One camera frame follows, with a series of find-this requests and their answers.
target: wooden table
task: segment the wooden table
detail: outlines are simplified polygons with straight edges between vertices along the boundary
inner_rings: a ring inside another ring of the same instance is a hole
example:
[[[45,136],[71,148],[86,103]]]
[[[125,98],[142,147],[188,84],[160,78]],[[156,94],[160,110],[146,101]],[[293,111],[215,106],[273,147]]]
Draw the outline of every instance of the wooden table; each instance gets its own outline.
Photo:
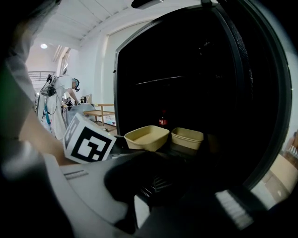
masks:
[[[97,121],[97,117],[102,117],[102,125],[104,126],[104,120],[103,120],[103,116],[107,116],[107,115],[114,115],[115,112],[108,112],[108,111],[104,111],[103,107],[104,106],[114,106],[114,104],[94,104],[94,106],[100,106],[101,110],[92,110],[92,111],[85,111],[84,115],[89,115],[89,116],[95,116],[95,120]]]

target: person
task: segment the person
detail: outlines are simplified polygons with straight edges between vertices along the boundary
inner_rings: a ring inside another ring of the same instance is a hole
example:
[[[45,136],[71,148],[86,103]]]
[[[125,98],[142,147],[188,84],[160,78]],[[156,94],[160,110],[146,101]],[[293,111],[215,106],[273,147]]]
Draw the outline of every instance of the person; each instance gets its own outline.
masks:
[[[62,141],[66,131],[66,124],[61,109],[61,106],[63,106],[62,102],[67,101],[67,99],[64,98],[64,94],[65,92],[68,92],[69,95],[74,99],[74,104],[78,105],[79,101],[73,89],[78,92],[79,84],[79,80],[74,79],[69,75],[59,76],[54,83],[56,93],[52,96],[49,96],[47,99],[47,111],[52,121],[53,131],[56,138],[60,141]]]

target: rectangular food container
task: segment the rectangular food container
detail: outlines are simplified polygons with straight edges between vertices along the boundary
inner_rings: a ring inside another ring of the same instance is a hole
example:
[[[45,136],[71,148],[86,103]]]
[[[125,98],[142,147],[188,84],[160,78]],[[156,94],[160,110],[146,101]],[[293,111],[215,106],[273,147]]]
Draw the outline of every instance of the rectangular food container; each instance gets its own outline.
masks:
[[[203,140],[204,134],[201,132],[180,127],[172,131],[172,142],[190,149],[198,150]]]
[[[166,143],[169,130],[157,126],[145,126],[128,132],[124,138],[130,149],[156,151]]]

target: metal railing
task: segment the metal railing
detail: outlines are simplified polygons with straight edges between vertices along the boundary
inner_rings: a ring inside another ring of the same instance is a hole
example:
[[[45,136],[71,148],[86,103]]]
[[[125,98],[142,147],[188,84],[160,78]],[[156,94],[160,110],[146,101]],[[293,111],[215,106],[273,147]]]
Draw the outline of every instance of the metal railing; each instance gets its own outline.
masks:
[[[29,77],[31,81],[46,81],[49,74],[52,76],[55,75],[56,72],[53,71],[29,71]]]

